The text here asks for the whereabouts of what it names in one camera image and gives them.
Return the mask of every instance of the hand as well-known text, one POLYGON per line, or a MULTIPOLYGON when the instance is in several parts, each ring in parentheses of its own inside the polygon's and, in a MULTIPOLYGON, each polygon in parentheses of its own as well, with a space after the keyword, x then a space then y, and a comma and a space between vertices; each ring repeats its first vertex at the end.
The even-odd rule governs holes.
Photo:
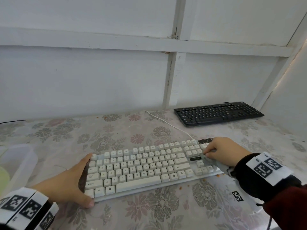
POLYGON ((251 152, 227 137, 215 137, 205 148, 204 154, 210 159, 216 159, 225 165, 234 167, 251 152))
POLYGON ((78 164, 53 178, 49 178, 32 187, 49 197, 51 202, 75 202, 83 207, 94 206, 94 201, 78 188, 78 182, 86 163, 92 154, 87 154, 78 164))

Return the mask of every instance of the person's left hand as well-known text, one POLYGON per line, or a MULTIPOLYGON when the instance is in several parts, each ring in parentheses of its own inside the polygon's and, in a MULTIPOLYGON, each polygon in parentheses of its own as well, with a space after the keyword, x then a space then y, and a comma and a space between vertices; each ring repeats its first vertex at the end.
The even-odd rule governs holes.
POLYGON ((53 178, 49 178, 32 187, 37 191, 49 197, 49 201, 75 202, 83 207, 89 208, 94 206, 94 201, 78 188, 78 182, 82 175, 86 163, 92 154, 87 154, 78 164, 66 170, 53 178))

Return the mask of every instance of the floral tablecloth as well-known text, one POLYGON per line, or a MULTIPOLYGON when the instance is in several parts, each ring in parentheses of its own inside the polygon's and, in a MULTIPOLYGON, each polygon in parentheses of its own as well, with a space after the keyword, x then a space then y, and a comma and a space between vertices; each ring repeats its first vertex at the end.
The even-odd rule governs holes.
MULTIPOLYGON (((226 136, 251 152, 267 151, 303 183, 307 182, 307 144, 271 120, 263 117, 185 128, 171 110, 151 113, 195 139, 226 136)), ((28 185, 70 168, 89 152, 100 154, 188 139, 183 132, 145 112, 0 125, 0 142, 30 143, 38 155, 28 185)), ((212 176, 101 201, 92 209, 63 204, 51 229, 266 229, 269 216, 263 210, 250 215, 235 203, 226 187, 231 180, 227 175, 212 176)))

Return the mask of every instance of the clear plastic container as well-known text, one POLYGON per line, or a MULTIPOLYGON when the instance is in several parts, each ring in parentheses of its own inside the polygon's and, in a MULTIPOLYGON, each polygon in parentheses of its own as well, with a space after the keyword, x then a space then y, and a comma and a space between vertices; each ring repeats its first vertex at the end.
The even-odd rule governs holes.
POLYGON ((37 160, 37 155, 29 144, 18 144, 8 147, 6 152, 0 157, 0 166, 8 172, 10 181, 0 194, 0 197, 12 190, 24 187, 37 164, 37 160))

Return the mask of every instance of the black keyboard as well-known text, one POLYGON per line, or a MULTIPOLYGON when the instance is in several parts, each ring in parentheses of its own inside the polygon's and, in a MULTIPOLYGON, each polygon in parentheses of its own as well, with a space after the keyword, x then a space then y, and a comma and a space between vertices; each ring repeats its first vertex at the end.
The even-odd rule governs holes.
POLYGON ((249 119, 264 116, 263 113, 244 102, 222 103, 174 109, 186 127, 249 119))

